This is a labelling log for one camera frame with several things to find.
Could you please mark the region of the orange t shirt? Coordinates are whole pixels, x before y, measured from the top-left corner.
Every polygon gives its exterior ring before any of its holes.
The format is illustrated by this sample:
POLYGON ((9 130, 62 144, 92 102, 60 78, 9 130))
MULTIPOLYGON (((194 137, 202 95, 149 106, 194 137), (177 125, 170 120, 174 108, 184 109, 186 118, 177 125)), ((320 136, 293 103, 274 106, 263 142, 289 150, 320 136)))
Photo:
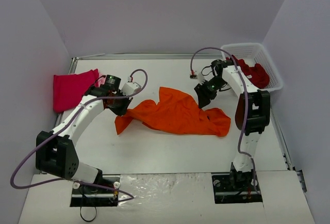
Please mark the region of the orange t shirt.
POLYGON ((231 118, 219 108, 202 110, 194 98, 182 91, 160 87, 159 102, 144 100, 114 124, 118 135, 131 124, 140 121, 150 129, 176 135, 214 135, 229 133, 231 118))

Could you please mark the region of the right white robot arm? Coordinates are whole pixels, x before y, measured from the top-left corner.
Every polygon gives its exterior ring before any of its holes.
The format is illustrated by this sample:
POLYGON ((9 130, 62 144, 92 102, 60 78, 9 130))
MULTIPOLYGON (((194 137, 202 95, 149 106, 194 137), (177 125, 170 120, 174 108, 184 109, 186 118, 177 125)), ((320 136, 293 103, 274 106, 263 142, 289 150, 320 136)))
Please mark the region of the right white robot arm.
POLYGON ((238 97, 235 124, 240 136, 228 181, 232 188, 241 189, 256 179, 254 155, 260 136, 270 123, 270 93, 254 86, 232 59, 217 59, 209 67, 213 74, 210 80, 193 70, 190 78, 199 81, 194 88, 199 108, 210 104, 225 84, 238 97))

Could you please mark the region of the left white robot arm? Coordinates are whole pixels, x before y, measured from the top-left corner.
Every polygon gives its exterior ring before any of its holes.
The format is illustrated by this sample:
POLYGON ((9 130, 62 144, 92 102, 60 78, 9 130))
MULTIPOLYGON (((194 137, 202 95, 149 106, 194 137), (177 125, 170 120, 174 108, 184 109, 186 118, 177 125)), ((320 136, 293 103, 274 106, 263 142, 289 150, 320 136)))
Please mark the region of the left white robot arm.
POLYGON ((103 172, 81 162, 75 146, 89 124, 109 109, 115 115, 126 114, 127 108, 141 86, 133 81, 122 88, 120 78, 106 75, 103 84, 91 85, 81 102, 58 126, 50 132, 41 131, 36 139, 40 149, 36 151, 36 168, 62 179, 85 182, 92 192, 104 186, 103 172))

